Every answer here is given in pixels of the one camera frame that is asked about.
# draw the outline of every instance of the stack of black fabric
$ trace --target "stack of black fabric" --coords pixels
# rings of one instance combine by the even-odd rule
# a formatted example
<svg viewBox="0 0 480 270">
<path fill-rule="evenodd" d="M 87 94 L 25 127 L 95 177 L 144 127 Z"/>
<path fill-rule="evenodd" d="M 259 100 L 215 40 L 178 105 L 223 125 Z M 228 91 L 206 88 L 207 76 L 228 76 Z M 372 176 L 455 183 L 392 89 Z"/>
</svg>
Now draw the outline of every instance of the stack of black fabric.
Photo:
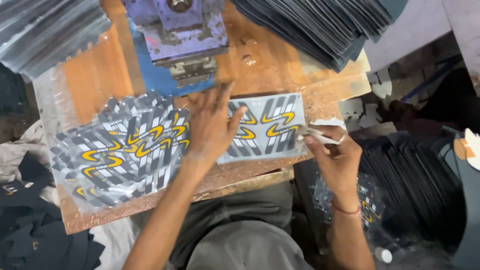
<svg viewBox="0 0 480 270">
<path fill-rule="evenodd" d="M 26 153 L 21 181 L 0 184 L 0 269 L 92 270 L 105 248 L 89 231 L 67 235 L 60 209 L 39 197 L 52 179 Z"/>
<path fill-rule="evenodd" d="M 254 23 L 340 72 L 367 39 L 378 42 L 407 0 L 232 0 Z"/>
<path fill-rule="evenodd" d="M 462 183 L 444 160 L 452 138 L 418 140 L 398 132 L 360 141 L 360 171 L 378 178 L 384 192 L 383 227 L 393 236 L 415 235 L 455 251 L 467 214 Z"/>
</svg>

